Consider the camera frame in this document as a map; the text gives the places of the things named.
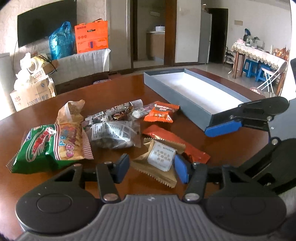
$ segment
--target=orange box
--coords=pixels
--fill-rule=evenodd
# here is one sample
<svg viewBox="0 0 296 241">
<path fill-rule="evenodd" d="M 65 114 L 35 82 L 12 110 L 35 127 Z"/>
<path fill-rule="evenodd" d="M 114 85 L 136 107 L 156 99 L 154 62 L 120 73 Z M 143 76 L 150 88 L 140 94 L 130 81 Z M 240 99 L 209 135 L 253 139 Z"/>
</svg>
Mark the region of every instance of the orange box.
<svg viewBox="0 0 296 241">
<path fill-rule="evenodd" d="M 75 26 L 77 53 L 108 48 L 108 21 L 102 19 Z"/>
</svg>

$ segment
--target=brown table top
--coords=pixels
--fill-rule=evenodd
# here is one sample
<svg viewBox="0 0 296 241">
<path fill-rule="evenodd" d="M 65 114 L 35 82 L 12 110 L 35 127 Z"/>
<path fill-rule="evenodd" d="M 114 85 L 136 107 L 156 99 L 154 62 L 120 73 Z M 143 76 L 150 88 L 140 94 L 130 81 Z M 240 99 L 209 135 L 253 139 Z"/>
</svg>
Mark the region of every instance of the brown table top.
<svg viewBox="0 0 296 241">
<path fill-rule="evenodd" d="M 229 80 L 223 79 L 205 71 L 191 69 L 237 91 L 250 100 L 261 97 Z M 20 141 L 25 130 L 55 122 L 59 109 L 67 101 L 85 100 L 82 110 L 84 117 L 111 108 L 128 101 L 142 99 L 144 105 L 154 101 L 165 100 L 144 84 L 143 75 L 120 77 L 100 84 L 87 86 L 71 92 L 58 95 L 55 98 L 21 110 L 0 121 L 0 232 L 8 238 L 15 239 L 21 233 L 21 227 L 15 215 L 15 204 L 26 192 L 50 178 L 54 173 L 36 173 L 31 175 L 11 174 L 6 163 L 19 150 Z M 209 165 L 231 164 L 238 166 L 268 143 L 268 134 L 258 130 L 241 128 L 239 131 L 220 137 L 209 138 L 181 111 L 173 116 L 174 122 L 156 123 L 192 144 L 211 156 Z M 140 120 L 141 130 L 152 123 Z M 128 153 L 130 159 L 138 157 L 147 151 L 146 147 L 127 148 L 121 150 L 98 149 L 92 146 L 95 160 L 81 161 L 86 168 L 94 167 L 96 163 L 116 161 L 123 153 Z M 126 194 L 178 194 L 182 196 L 186 186 L 178 181 L 171 189 L 152 177 L 130 168 L 124 181 L 117 185 L 121 198 Z M 217 185 L 209 183 L 206 195 L 217 190 Z M 86 189 L 98 197 L 96 183 L 87 183 Z"/>
</svg>

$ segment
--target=gray box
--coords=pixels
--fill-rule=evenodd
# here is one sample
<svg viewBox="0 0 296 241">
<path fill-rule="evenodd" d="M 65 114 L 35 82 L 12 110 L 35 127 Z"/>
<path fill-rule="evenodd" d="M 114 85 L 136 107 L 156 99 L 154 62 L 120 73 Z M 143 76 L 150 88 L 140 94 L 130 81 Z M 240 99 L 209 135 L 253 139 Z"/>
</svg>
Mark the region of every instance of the gray box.
<svg viewBox="0 0 296 241">
<path fill-rule="evenodd" d="M 168 102 L 179 105 L 184 115 L 203 131 L 214 114 L 250 102 L 228 87 L 188 69 L 145 72 L 144 83 Z"/>
</svg>

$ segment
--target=gray refrigerator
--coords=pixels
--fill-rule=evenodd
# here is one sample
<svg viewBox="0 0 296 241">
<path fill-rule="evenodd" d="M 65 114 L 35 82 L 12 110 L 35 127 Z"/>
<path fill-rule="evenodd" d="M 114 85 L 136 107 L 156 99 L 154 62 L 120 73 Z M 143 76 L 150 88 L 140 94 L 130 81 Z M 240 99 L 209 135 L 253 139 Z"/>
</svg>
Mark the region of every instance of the gray refrigerator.
<svg viewBox="0 0 296 241">
<path fill-rule="evenodd" d="M 209 62 L 211 34 L 212 15 L 202 11 L 200 18 L 200 47 L 198 50 L 199 64 L 207 64 Z"/>
</svg>

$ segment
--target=orange wrapper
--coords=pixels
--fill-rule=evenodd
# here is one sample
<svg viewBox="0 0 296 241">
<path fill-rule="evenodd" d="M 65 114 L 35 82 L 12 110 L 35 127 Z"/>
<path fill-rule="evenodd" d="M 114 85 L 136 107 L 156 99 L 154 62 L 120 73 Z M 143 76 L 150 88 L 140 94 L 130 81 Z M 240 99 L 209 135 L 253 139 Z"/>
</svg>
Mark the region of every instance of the orange wrapper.
<svg viewBox="0 0 296 241">
<path fill-rule="evenodd" d="M 143 134 L 150 136 L 153 139 L 163 139 L 163 140 L 173 141 L 176 143 L 181 143 L 186 145 L 184 154 L 186 154 L 185 157 L 191 163 L 200 162 L 205 164 L 210 159 L 210 156 L 207 153 L 198 150 L 197 148 L 187 143 L 186 141 L 184 141 L 174 133 L 167 131 L 165 129 L 162 129 L 157 125 L 152 125 L 148 127 L 143 131 Z"/>
<path fill-rule="evenodd" d="M 172 114 L 180 108 L 178 105 L 167 104 L 159 101 L 154 102 L 153 106 L 154 107 L 150 113 L 145 116 L 144 121 L 162 121 L 172 123 Z"/>
</svg>

